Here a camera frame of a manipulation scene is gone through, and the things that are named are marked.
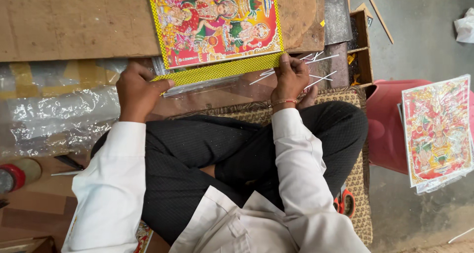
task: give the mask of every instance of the leopard print mat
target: leopard print mat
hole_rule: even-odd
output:
[[[320,91],[315,104],[336,100],[349,102],[361,108],[365,112],[365,92],[363,89],[357,87]],[[169,117],[168,119],[174,120],[192,115],[212,115],[266,125],[271,122],[272,116],[272,110],[268,107],[269,104],[269,101],[252,102],[247,104],[191,112]],[[359,154],[357,162],[354,165],[354,168],[346,180],[346,186],[347,189],[354,195],[355,200],[355,212],[351,219],[354,226],[354,231],[364,242],[364,244],[369,245],[372,243],[373,234],[369,205],[369,163],[367,143],[365,143],[362,151]]]

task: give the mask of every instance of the wooden table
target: wooden table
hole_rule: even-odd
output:
[[[323,49],[324,0],[278,0],[289,52]],[[0,0],[0,62],[160,55],[148,0]]]

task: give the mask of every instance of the red thread bracelet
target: red thread bracelet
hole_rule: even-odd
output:
[[[288,98],[288,99],[282,99],[282,100],[277,100],[273,103],[271,103],[268,107],[271,108],[273,106],[276,106],[278,104],[283,104],[283,103],[295,103],[296,104],[296,98]]]

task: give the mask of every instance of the white shirt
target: white shirt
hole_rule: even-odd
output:
[[[170,252],[369,252],[333,207],[321,141],[296,109],[280,110],[272,123],[285,212],[257,192],[239,208],[209,187]],[[145,194],[145,124],[115,123],[73,191],[77,220],[62,252],[133,252]]]

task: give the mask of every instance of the gray floor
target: gray floor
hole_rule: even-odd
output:
[[[351,0],[351,8],[369,0]],[[474,44],[455,41],[453,21],[474,0],[375,0],[395,44],[376,18],[369,28],[375,79],[433,82],[474,75]],[[474,174],[431,194],[415,195],[408,176],[371,167],[373,252],[443,244],[474,227]],[[474,239],[474,231],[459,241]]]

